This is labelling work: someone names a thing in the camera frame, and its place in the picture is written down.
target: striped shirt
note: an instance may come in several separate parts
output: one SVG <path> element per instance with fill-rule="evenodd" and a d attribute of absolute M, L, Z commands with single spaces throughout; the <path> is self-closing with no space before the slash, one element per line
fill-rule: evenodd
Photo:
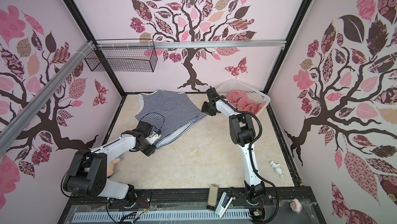
<path fill-rule="evenodd" d="M 190 126 L 206 117 L 185 92 L 157 90 L 137 95 L 141 109 L 135 115 L 139 121 L 152 125 L 152 131 L 161 130 L 160 139 L 154 143 L 156 149 L 170 144 Z"/>

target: tree trunk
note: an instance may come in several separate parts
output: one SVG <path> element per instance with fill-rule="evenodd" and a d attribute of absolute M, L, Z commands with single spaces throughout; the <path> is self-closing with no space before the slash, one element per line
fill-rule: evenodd
<path fill-rule="evenodd" d="M 187 56 L 185 58 L 185 61 L 183 62 L 183 66 L 187 69 L 187 71 L 189 72 L 190 78 L 187 80 L 186 83 L 184 83 L 182 86 L 178 87 L 182 88 L 182 87 L 186 87 L 188 85 L 191 85 L 192 89 L 195 91 L 200 91 L 199 89 L 196 89 L 196 85 L 198 86 L 204 86 L 204 85 L 208 85 L 206 83 L 202 83 L 200 80 L 197 79 L 197 73 L 196 71 L 193 69 L 193 64 L 190 62 L 192 60 L 192 58 L 194 58 L 195 54 L 197 51 L 199 51 L 201 48 L 187 48 Z"/>

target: fabric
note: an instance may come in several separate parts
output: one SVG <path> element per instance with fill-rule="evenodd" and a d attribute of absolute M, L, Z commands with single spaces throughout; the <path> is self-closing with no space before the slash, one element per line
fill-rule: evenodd
<path fill-rule="evenodd" d="M 248 93 L 245 91 L 230 91 L 226 98 L 238 110 L 249 111 L 253 114 L 258 113 L 266 105 L 266 102 L 258 103 L 249 99 Z"/>
<path fill-rule="evenodd" d="M 191 102 L 185 92 L 168 92 L 157 90 L 153 93 L 138 94 L 141 109 L 135 115 L 137 120 L 148 122 L 152 131 L 161 130 L 160 139 L 154 143 L 156 149 L 170 144 L 194 123 L 206 117 L 196 105 Z"/>

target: red and white striped cloth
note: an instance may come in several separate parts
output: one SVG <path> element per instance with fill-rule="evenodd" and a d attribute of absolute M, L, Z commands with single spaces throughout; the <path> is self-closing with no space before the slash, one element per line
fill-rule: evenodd
<path fill-rule="evenodd" d="M 245 91 L 230 91 L 226 95 L 227 101 L 231 103 L 235 108 L 241 111 L 249 111 L 253 114 L 258 113 L 263 106 L 266 105 L 264 103 L 258 103 L 248 98 L 248 93 Z"/>

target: butterfly decal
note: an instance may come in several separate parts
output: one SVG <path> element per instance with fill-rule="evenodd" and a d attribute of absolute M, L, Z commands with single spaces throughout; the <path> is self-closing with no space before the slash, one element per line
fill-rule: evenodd
<path fill-rule="evenodd" d="M 94 102 L 92 103 L 93 106 L 96 106 L 98 104 L 104 104 L 106 103 L 106 98 L 104 95 L 106 95 L 106 92 L 108 91 L 105 86 L 101 86 L 100 83 L 95 80 L 95 87 L 98 91 L 98 95 L 95 97 Z"/>
<path fill-rule="evenodd" d="M 237 75 L 240 73 L 247 72 L 247 67 L 246 67 L 246 60 L 247 57 L 243 58 L 237 67 L 225 67 L 225 70 L 228 72 L 231 72 L 231 75 L 235 76 L 237 78 Z"/>

